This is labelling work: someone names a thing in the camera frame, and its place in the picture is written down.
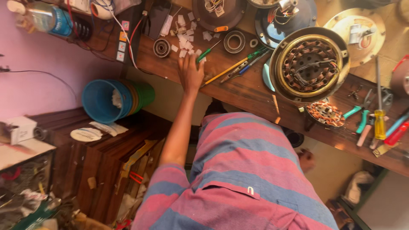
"mobile phone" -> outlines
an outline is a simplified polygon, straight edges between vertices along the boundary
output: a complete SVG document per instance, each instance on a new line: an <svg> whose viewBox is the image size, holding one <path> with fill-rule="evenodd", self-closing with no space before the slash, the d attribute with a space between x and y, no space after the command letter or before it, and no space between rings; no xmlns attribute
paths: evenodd
<svg viewBox="0 0 409 230"><path fill-rule="evenodd" d="M159 38L163 24L165 23L171 7L172 4L166 0L155 0L153 2L143 29L145 35L153 40Z"/></svg>

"teal pliers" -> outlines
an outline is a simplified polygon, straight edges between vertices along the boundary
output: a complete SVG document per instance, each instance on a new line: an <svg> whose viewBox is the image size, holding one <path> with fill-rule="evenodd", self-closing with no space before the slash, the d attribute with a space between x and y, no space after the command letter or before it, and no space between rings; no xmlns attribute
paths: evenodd
<svg viewBox="0 0 409 230"><path fill-rule="evenodd" d="M364 127L366 125L366 117L367 117L367 115L369 113L369 110L367 110L367 108L369 107L369 105L372 103L373 99L376 96L376 94L374 94L371 98L369 98L369 95L371 94L371 92L372 92L372 89L369 90L369 92L366 95L365 100L362 103L362 105L354 106L354 108L351 111L344 114L344 118L346 120L352 114L354 114L354 113L356 113L356 112L358 112L360 110L363 110L362 111L362 120L361 120L361 123L360 123L357 131L356 131L357 133L362 133L362 131L364 130Z"/></svg>

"man's hand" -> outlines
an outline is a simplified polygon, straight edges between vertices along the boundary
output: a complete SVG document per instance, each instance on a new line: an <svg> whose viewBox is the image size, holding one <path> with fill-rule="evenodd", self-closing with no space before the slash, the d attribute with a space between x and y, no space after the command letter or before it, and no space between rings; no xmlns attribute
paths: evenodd
<svg viewBox="0 0 409 230"><path fill-rule="evenodd" d="M205 62L199 63L199 70L196 67L196 55L186 54L185 58L179 58L179 78L183 86L183 90L187 96L196 97L199 92L200 85L205 76Z"/></svg>
<svg viewBox="0 0 409 230"><path fill-rule="evenodd" d="M307 173L315 168L315 157L307 149L302 149L300 153L297 153L298 158L300 159L300 167L303 173Z"/></svg>

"brass motor housing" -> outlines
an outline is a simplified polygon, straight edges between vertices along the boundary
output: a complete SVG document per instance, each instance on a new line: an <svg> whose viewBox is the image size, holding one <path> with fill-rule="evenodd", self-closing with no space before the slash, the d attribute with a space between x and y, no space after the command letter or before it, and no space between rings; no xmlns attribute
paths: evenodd
<svg viewBox="0 0 409 230"><path fill-rule="evenodd" d="M338 71L334 71L330 80L327 80L325 85L322 85L318 89L304 91L297 90L294 85L288 82L288 78L285 75L287 74L285 73L285 70L288 68L288 65L286 67L285 64L288 62L288 57L291 56L291 52L293 52L296 47L299 47L300 44L311 44L313 42L331 50L331 54L333 54L331 58L335 60ZM305 57L308 57L308 61L306 59L305 63L302 61L295 63L297 68L301 68L302 65L308 63L325 60L323 57L315 55L313 52L299 55L305 55ZM350 58L346 43L337 33L322 27L307 27L297 30L287 36L274 50L270 61L270 80L276 92L289 101L295 103L313 103L321 101L337 91L345 81L349 68ZM314 71L317 72L317 74L320 74L328 71L328 68L319 67Z"/></svg>

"blue bucket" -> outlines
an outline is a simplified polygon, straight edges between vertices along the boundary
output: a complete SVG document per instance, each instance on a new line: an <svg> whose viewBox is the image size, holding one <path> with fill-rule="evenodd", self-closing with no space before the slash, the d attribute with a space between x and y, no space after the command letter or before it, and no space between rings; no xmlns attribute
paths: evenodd
<svg viewBox="0 0 409 230"><path fill-rule="evenodd" d="M117 90L121 96L122 108L120 109L112 104L114 90ZM95 121L104 124L125 117L132 105L129 90L116 80L94 80L88 83L83 90L81 100L86 113Z"/></svg>
<svg viewBox="0 0 409 230"><path fill-rule="evenodd" d="M132 103L133 103L132 94L129 91L128 87L126 87L120 81L117 81L117 80L107 80L107 81L114 84L119 89L119 94L121 95L121 98L124 100L124 102L122 103L122 107L124 108L124 110L122 111L120 118L124 118L128 115L130 109L132 108Z"/></svg>

